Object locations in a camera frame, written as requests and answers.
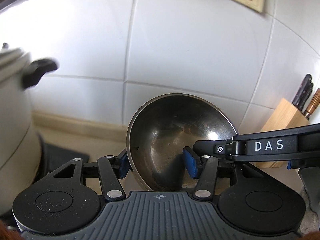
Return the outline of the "black gas stove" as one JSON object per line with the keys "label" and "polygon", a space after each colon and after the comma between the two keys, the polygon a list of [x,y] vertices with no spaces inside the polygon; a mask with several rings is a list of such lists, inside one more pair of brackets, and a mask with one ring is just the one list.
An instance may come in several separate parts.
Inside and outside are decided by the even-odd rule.
{"label": "black gas stove", "polygon": [[46,143],[40,133],[37,136],[41,145],[41,159],[34,183],[74,158],[81,158],[84,163],[89,161],[89,155],[85,153]]}

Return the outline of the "large aluminium pot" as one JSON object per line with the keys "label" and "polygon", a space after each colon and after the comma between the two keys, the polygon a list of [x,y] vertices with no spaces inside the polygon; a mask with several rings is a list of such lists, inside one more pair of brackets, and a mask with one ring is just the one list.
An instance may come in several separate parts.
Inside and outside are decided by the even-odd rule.
{"label": "large aluminium pot", "polygon": [[32,61],[20,48],[1,48],[1,215],[9,213],[17,195],[39,176],[42,146],[31,119],[27,90],[58,63],[44,58]]}

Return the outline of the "steel bowl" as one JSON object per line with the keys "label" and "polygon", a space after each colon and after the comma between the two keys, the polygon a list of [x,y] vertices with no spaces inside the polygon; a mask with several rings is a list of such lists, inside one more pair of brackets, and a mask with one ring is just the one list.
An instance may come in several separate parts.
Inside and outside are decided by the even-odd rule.
{"label": "steel bowl", "polygon": [[126,150],[133,176],[146,191],[193,189],[182,151],[198,140],[226,140],[237,135],[227,116],[197,96],[171,93],[144,103],[127,129]]}

